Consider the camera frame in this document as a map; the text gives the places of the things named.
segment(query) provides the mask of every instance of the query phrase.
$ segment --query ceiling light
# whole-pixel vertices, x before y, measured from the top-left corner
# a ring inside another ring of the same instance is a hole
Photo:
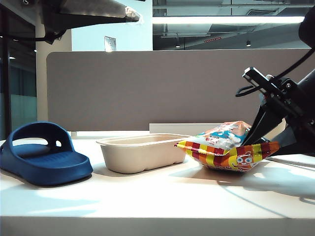
[[[304,16],[167,16],[153,17],[153,24],[297,24]]]

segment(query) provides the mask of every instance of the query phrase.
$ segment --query beige paper tray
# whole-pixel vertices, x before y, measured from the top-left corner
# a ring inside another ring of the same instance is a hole
[[[175,143],[190,136],[180,134],[149,134],[144,136],[98,140],[106,167],[112,171],[132,174],[181,163],[185,152]]]

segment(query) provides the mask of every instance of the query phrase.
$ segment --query black cable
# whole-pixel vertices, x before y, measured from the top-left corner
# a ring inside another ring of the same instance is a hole
[[[253,85],[249,85],[249,86],[246,86],[246,87],[242,87],[242,88],[240,88],[240,89],[236,92],[235,96],[236,96],[236,97],[243,97],[243,96],[245,96],[245,95],[248,95],[248,94],[251,94],[251,93],[253,93],[253,92],[256,92],[256,91],[259,90],[259,89],[261,89],[261,86],[260,86],[260,85],[257,86],[257,87],[254,87]]]
[[[63,30],[57,34],[49,34],[45,35],[44,37],[38,37],[38,38],[32,38],[32,37],[20,37],[16,35],[11,35],[8,33],[0,32],[0,36],[19,40],[19,41],[32,41],[32,42],[43,42],[43,41],[54,41],[57,38],[60,38],[61,36],[64,35],[66,30]]]
[[[313,53],[315,52],[315,48],[310,49],[301,59],[299,59],[295,64],[293,64],[292,66],[290,66],[287,70],[285,70],[284,72],[282,72],[281,74],[277,75],[276,77],[270,79],[270,82],[276,81],[280,78],[282,78],[283,76],[285,76],[286,74],[290,73],[292,70],[294,70],[295,68],[297,68],[300,64],[302,64],[303,62],[306,61],[306,59],[308,59]]]
[[[287,70],[285,70],[284,72],[280,73],[279,75],[275,76],[274,78],[271,78],[269,80],[269,82],[274,82],[277,81],[278,79],[282,78],[283,76],[287,75],[288,73],[290,73],[292,70],[294,70],[295,68],[297,68],[300,64],[302,64],[303,62],[305,62],[313,53],[315,52],[315,48],[310,49],[302,58],[300,58],[295,64],[293,64],[292,66],[290,66]],[[236,92],[236,97],[242,97],[248,94],[251,94],[253,92],[256,92],[257,90],[260,90],[261,86],[257,86],[254,87],[253,85],[250,86],[246,86],[243,88],[240,88],[237,92]]]

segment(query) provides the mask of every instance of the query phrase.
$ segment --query snack bag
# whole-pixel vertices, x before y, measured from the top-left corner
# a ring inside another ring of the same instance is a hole
[[[278,142],[241,146],[250,127],[243,121],[225,122],[175,146],[208,168],[246,172],[280,148]]]

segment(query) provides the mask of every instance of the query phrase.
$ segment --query glass wall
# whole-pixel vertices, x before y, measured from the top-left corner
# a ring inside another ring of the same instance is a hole
[[[2,5],[0,5],[0,12],[2,13],[1,31],[10,35],[35,37],[35,26]],[[6,37],[1,40],[4,43],[1,44],[0,50],[8,52],[9,56],[8,66],[2,66],[1,73],[0,139],[2,140],[17,127],[37,120],[37,104],[35,43]],[[9,86],[4,87],[7,79]]]

